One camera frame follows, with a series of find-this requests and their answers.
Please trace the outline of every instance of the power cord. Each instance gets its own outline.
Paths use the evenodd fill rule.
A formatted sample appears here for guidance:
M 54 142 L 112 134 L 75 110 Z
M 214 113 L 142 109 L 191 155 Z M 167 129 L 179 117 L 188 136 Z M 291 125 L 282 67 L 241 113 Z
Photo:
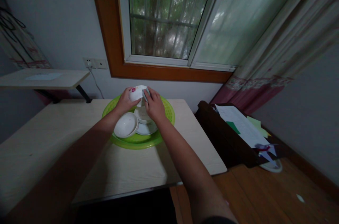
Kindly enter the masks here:
M 98 88 L 98 90 L 100 91 L 101 97 L 104 99 L 103 94 L 102 94 L 102 91 L 101 91 L 100 87 L 98 86 L 98 84 L 97 84 L 97 82 L 96 82 L 96 80 L 95 80 L 94 74 L 93 74 L 93 72 L 92 72 L 92 69 L 91 69 L 92 64 L 91 64 L 90 62 L 88 62 L 87 64 L 89 65 L 88 70 L 89 70 L 89 72 L 92 74 L 92 77 L 93 77 L 93 79 L 94 79 L 94 83 L 95 83 L 96 87 Z

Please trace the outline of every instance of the person's right hand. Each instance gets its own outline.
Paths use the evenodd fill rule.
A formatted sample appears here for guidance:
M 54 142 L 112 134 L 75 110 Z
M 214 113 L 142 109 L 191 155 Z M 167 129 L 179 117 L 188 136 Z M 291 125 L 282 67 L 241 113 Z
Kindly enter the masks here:
M 154 91 L 149 86 L 147 88 L 151 94 L 150 96 L 148 92 L 144 90 L 144 93 L 148 100 L 148 102 L 145 101 L 147 114 L 153 121 L 155 121 L 155 123 L 167 119 L 165 115 L 165 107 L 163 106 L 160 94 Z

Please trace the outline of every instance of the sponge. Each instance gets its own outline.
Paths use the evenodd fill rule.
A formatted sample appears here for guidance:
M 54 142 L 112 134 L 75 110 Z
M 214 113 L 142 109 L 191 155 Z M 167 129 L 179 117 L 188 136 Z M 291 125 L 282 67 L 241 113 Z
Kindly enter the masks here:
M 142 97 L 144 97 L 144 98 L 145 98 L 145 100 L 148 102 L 148 100 L 147 100 L 147 97 L 146 97 L 146 95 L 145 95 L 144 91 L 142 91 Z

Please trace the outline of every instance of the person's left hand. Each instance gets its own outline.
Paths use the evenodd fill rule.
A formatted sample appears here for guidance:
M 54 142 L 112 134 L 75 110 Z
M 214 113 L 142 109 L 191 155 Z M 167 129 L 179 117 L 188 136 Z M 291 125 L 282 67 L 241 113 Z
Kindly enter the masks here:
M 125 114 L 126 112 L 128 112 L 132 107 L 136 106 L 139 100 L 136 101 L 131 101 L 129 98 L 129 92 L 132 89 L 132 87 L 128 87 L 125 89 L 125 91 L 121 94 L 120 99 L 116 105 L 116 107 L 113 109 L 114 111 L 116 111 L 120 116 L 122 116 L 123 114 Z

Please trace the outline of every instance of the forearm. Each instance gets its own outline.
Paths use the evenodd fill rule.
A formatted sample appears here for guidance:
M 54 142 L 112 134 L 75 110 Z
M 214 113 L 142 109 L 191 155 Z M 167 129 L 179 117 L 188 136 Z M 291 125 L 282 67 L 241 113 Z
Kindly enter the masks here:
M 186 189 L 197 192 L 214 184 L 204 164 L 170 121 L 162 121 L 158 128 Z
M 187 190 L 194 223 L 211 216 L 223 216 L 236 222 L 208 170 L 186 140 L 167 119 L 157 126 Z
M 15 223 L 59 222 L 101 154 L 119 118 L 120 114 L 113 110 L 78 139 L 12 209 L 7 219 Z

